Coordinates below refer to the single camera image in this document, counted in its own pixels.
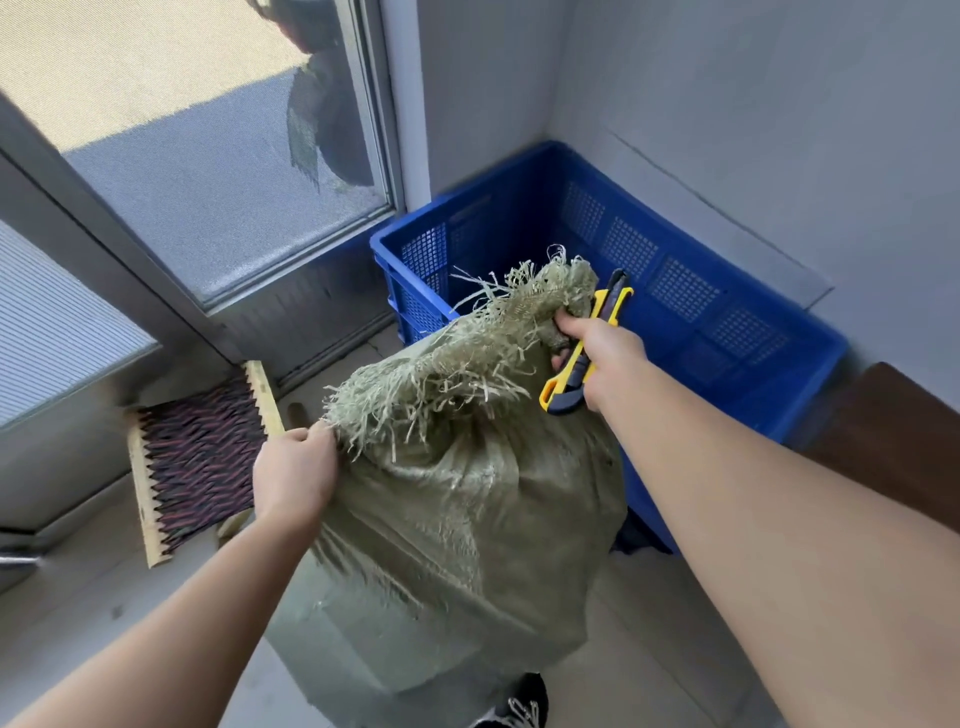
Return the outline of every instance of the person's left hand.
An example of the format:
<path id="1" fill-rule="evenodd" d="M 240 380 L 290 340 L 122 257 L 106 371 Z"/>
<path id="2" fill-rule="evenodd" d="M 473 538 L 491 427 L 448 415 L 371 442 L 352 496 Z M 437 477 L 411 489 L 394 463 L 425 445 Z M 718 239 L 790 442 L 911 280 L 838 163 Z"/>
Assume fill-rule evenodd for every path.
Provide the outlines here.
<path id="1" fill-rule="evenodd" d="M 316 536 L 337 485 L 337 441 L 323 420 L 271 437 L 253 463 L 258 521 Z"/>

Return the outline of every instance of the person's left arm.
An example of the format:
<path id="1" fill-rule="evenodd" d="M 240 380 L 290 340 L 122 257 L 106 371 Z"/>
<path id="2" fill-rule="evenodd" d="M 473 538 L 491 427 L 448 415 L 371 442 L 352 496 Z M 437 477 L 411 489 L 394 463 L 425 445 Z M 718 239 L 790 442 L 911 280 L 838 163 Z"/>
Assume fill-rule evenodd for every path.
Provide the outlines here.
<path id="1" fill-rule="evenodd" d="M 253 466 L 256 521 L 8 728 L 216 726 L 318 533 L 336 478 L 323 422 L 270 439 Z"/>

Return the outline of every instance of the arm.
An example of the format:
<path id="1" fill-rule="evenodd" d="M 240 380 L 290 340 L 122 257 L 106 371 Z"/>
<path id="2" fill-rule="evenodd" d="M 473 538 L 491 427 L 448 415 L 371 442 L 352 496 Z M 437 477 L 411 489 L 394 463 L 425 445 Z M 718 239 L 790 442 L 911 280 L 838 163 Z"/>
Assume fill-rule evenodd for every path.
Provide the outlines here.
<path id="1" fill-rule="evenodd" d="M 9 728 L 212 728 L 333 494 L 333 433 L 271 439 L 253 466 L 257 519 L 170 598 Z"/>
<path id="2" fill-rule="evenodd" d="M 952 726 L 960 536 L 723 414 L 635 334 L 557 315 L 585 394 L 793 728 Z"/>

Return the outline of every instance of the glass pane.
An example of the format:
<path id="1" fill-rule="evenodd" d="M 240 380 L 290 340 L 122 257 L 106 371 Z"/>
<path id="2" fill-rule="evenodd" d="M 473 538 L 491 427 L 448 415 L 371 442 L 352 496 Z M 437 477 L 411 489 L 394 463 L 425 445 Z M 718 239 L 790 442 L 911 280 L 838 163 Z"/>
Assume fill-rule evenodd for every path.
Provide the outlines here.
<path id="1" fill-rule="evenodd" d="M 365 217 L 334 0 L 19 0 L 0 85 L 202 302 Z"/>
<path id="2" fill-rule="evenodd" d="M 0 220 L 0 426 L 154 343 Z"/>

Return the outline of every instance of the yellow and black box cutter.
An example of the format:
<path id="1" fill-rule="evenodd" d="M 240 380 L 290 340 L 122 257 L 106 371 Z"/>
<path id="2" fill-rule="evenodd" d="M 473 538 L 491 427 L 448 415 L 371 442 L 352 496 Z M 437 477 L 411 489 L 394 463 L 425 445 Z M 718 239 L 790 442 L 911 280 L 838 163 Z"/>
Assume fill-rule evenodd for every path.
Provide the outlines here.
<path id="1" fill-rule="evenodd" d="M 634 289 L 627 285 L 627 278 L 626 272 L 617 268 L 607 287 L 593 292 L 591 319 L 602 319 L 611 326 L 619 326 L 620 307 L 634 293 Z M 584 403 L 584 384 L 593 370 L 593 362 L 584 351 L 584 342 L 578 341 L 560 371 L 543 385 L 540 406 L 550 415 L 565 415 L 576 410 Z"/>

